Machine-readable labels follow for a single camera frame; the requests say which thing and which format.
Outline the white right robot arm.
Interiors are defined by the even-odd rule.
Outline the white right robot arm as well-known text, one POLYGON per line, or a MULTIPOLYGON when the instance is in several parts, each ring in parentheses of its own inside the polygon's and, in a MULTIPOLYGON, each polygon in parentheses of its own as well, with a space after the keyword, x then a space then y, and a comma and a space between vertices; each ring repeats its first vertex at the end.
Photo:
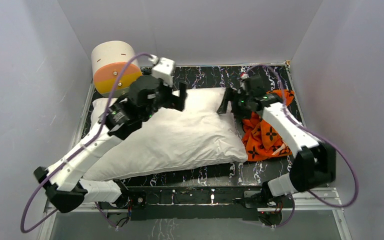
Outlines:
POLYGON ((245 78, 238 90, 226 88, 218 114, 228 106, 237 118, 250 119, 253 113, 266 121, 286 143, 294 158, 291 170, 265 181, 259 193, 245 191, 247 208, 275 207, 286 195, 302 193, 331 183, 336 178, 334 147, 303 130, 303 126, 285 107, 284 92, 268 93, 261 76, 245 78))

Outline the white pillow insert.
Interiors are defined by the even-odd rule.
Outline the white pillow insert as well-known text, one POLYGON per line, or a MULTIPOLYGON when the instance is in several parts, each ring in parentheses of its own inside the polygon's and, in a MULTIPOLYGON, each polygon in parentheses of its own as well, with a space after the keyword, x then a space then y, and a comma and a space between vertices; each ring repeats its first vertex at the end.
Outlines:
POLYGON ((233 114, 217 112, 224 93, 223 87, 189 89, 183 111, 161 108, 83 178, 109 181, 247 161, 233 114))

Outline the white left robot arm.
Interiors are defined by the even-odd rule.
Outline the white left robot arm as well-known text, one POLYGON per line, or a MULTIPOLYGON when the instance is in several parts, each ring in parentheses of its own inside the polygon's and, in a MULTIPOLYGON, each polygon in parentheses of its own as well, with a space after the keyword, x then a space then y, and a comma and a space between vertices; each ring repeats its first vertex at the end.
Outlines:
POLYGON ((129 92, 110 102, 89 133, 62 159, 33 173, 50 203, 61 213, 69 213, 83 203, 107 202, 124 208, 131 193, 120 180, 86 180, 84 174, 109 150, 139 130, 160 108, 183 111, 187 84, 179 92, 161 78, 142 75, 129 92))

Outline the orange patterned pillowcase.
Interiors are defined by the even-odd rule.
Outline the orange patterned pillowcase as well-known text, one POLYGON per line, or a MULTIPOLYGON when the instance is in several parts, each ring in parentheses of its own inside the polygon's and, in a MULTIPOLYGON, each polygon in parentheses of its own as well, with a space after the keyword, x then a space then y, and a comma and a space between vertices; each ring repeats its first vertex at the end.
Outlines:
POLYGON ((288 145, 269 123, 253 112, 250 119, 241 121, 244 135, 242 143, 249 162, 290 156, 288 145))

